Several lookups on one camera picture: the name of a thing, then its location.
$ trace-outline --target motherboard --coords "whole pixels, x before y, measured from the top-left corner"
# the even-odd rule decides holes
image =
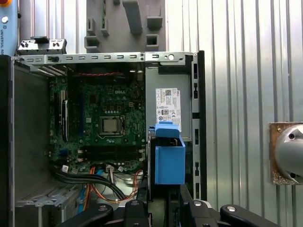
[[[70,171],[111,165],[134,172],[145,159],[145,84],[136,76],[50,78],[50,160]]]

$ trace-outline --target dell logo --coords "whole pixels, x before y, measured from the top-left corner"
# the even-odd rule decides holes
[[[125,91],[122,90],[122,91],[115,91],[115,94],[125,94]]]

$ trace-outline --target power supply label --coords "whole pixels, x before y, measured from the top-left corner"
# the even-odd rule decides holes
[[[156,103],[157,123],[172,121],[181,131],[180,91],[177,88],[157,88]]]

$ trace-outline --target gray plastic mount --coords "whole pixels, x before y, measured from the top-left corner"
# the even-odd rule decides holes
[[[87,0],[87,52],[165,51],[164,13],[165,0]]]

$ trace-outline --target cpu socket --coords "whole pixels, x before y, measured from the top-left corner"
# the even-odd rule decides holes
[[[125,116],[99,117],[99,135],[124,136]]]

